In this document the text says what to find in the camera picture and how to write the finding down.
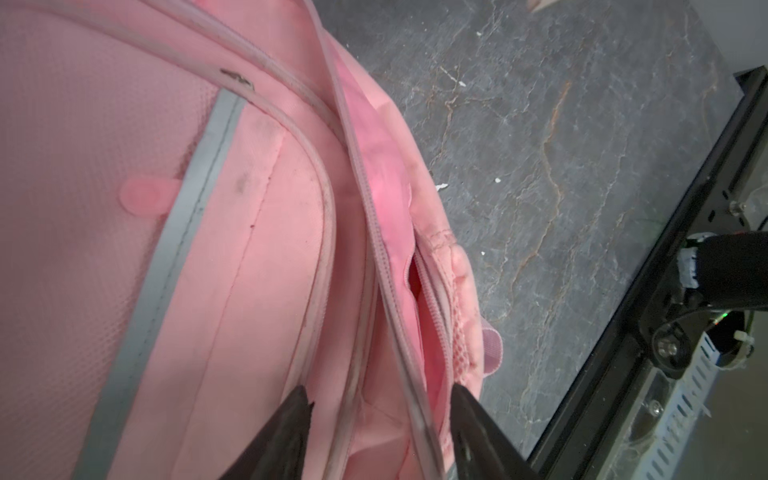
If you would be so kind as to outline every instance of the gray piping trim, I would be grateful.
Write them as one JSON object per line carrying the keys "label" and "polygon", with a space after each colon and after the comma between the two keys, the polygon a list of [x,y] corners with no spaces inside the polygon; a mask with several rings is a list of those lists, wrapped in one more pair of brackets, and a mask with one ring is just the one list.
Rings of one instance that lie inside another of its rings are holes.
{"label": "gray piping trim", "polygon": [[107,478],[150,353],[246,101],[221,90],[165,221],[71,480]]}

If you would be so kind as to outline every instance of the pink mesh pocket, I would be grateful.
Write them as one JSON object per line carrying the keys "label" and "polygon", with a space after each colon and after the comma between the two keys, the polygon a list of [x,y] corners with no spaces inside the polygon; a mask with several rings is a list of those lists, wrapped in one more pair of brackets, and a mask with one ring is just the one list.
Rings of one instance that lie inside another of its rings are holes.
{"label": "pink mesh pocket", "polygon": [[60,18],[0,16],[0,472],[68,478],[162,228],[118,202],[182,175],[217,89]]}

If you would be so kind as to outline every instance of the bolt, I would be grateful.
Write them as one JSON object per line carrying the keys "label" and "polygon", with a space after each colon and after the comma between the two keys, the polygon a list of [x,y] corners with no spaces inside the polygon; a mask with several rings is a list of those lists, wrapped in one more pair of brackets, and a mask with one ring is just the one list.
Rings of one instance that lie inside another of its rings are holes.
{"label": "bolt", "polygon": [[743,202],[737,202],[735,200],[732,200],[730,202],[730,205],[728,205],[728,213],[731,215],[734,215],[735,217],[738,217],[739,215],[743,214],[746,209],[746,204]]}
{"label": "bolt", "polygon": [[669,338],[663,338],[656,344],[656,351],[663,359],[677,355],[677,344]]}
{"label": "bolt", "polygon": [[648,412],[653,417],[658,417],[664,411],[664,407],[661,406],[661,402],[658,400],[651,400],[648,403]]}

